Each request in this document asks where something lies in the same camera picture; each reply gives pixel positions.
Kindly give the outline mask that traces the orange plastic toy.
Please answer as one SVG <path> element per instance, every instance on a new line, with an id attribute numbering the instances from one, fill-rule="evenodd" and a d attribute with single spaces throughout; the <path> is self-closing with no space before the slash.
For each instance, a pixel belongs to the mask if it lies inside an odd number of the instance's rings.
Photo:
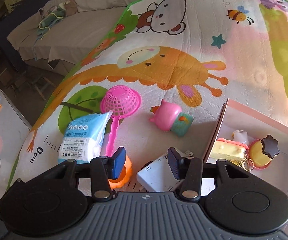
<path id="1" fill-rule="evenodd" d="M 133 174 L 132 162 L 130 158 L 126 156 L 126 161 L 124 163 L 124 167 L 121 171 L 119 178 L 115 180 L 111 180 L 111 179 L 109 180 L 109 185 L 111 189 L 113 190 L 113 189 L 122 188 L 124 185 L 126 185 L 130 181 L 132 174 Z"/>

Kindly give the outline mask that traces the pink cardboard box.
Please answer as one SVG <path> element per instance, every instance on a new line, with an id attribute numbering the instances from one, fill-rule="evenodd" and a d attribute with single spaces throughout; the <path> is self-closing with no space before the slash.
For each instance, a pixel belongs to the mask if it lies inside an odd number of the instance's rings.
<path id="1" fill-rule="evenodd" d="M 204 161 L 209 161 L 216 139 L 231 139 L 233 132 L 237 130 L 246 131 L 250 142 L 266 135 L 272 135 L 279 142 L 280 154 L 267 168 L 253 171 L 253 174 L 266 181 L 288 178 L 288 127 L 232 99 L 228 99 L 221 109 Z"/>

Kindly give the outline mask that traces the yellow pudding toy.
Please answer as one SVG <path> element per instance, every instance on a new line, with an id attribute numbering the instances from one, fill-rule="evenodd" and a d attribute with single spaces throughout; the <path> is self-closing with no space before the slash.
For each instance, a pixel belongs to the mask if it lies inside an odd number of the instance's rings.
<path id="1" fill-rule="evenodd" d="M 248 157 L 253 161 L 254 168 L 262 170 L 267 168 L 271 161 L 280 153 L 279 142 L 272 135 L 254 140 L 248 150 Z"/>

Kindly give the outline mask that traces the pink pig toy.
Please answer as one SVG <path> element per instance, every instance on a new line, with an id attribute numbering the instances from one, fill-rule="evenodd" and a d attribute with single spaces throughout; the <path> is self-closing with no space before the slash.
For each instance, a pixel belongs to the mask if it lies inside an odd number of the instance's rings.
<path id="1" fill-rule="evenodd" d="M 194 118 L 184 113 L 182 108 L 176 103 L 167 102 L 162 99 L 161 104 L 151 107 L 154 115 L 149 121 L 154 123 L 162 131 L 171 131 L 178 137 L 183 137 L 191 127 Z"/>

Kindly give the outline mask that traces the beige sofa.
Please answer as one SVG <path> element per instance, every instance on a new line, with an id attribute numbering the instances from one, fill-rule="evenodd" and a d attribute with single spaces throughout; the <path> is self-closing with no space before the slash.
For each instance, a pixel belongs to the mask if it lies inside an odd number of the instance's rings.
<path id="1" fill-rule="evenodd" d="M 7 37 L 26 64 L 60 75 L 66 75 L 81 61 L 115 25 L 126 6 L 137 0 L 74 0 L 77 12 L 57 23 L 39 40 L 41 13 L 64 1 L 48 1 Z"/>

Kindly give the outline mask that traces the colourful cartoon play mat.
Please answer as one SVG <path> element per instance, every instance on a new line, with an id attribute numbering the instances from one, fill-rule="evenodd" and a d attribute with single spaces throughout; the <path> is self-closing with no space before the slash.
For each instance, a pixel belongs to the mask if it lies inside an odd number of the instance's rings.
<path id="1" fill-rule="evenodd" d="M 169 147 L 203 155 L 222 105 L 235 100 L 288 127 L 287 0 L 137 0 L 55 89 L 33 125 L 9 179 L 30 180 L 58 164 L 64 132 L 100 113 L 107 90 L 125 85 L 140 108 L 121 119 L 133 174 L 121 189 L 137 190 L 136 174 Z M 194 121 L 183 137 L 149 121 L 161 100 Z"/>

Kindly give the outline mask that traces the white battery charger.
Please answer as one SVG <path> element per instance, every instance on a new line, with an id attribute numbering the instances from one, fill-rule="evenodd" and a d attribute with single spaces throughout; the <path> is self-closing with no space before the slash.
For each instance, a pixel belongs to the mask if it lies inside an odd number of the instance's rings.
<path id="1" fill-rule="evenodd" d="M 174 191 L 182 183 L 182 180 L 173 177 L 167 154 L 137 172 L 136 179 L 148 192 Z"/>

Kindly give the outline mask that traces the pink plastic strainer scoop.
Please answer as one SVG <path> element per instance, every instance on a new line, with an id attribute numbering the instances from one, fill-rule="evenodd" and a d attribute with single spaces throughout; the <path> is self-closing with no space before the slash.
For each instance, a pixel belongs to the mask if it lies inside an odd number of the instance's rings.
<path id="1" fill-rule="evenodd" d="M 106 92 L 100 103 L 101 112 L 111 112 L 112 118 L 108 144 L 105 149 L 106 156 L 111 157 L 113 155 L 114 142 L 120 120 L 133 115 L 140 108 L 140 105 L 140 94 L 125 85 L 111 87 Z"/>

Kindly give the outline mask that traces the small white yellow toy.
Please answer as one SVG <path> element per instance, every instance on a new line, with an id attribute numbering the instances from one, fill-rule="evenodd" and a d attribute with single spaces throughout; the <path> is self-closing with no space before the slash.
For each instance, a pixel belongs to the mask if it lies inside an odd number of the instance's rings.
<path id="1" fill-rule="evenodd" d="M 249 144 L 248 133 L 245 130 L 236 130 L 232 133 L 233 141 L 241 144 Z"/>

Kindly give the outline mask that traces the blue white wipes packet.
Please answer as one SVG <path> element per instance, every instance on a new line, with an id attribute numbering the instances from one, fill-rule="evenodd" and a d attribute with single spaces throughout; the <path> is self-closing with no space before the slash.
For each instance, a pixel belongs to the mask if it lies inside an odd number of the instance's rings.
<path id="1" fill-rule="evenodd" d="M 103 145 L 106 125 L 112 115 L 89 114 L 71 121 L 64 132 L 59 149 L 58 162 L 69 159 L 77 163 L 89 163 L 99 157 Z"/>

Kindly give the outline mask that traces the green cloth on sofa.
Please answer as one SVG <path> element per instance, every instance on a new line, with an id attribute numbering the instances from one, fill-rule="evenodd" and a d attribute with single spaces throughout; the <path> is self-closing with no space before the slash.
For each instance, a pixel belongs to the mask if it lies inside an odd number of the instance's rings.
<path id="1" fill-rule="evenodd" d="M 42 18 L 38 24 L 37 39 L 41 40 L 50 31 L 50 29 L 58 22 L 62 21 L 66 17 L 66 6 L 71 0 L 66 0 L 57 6 L 50 8 L 47 14 Z"/>

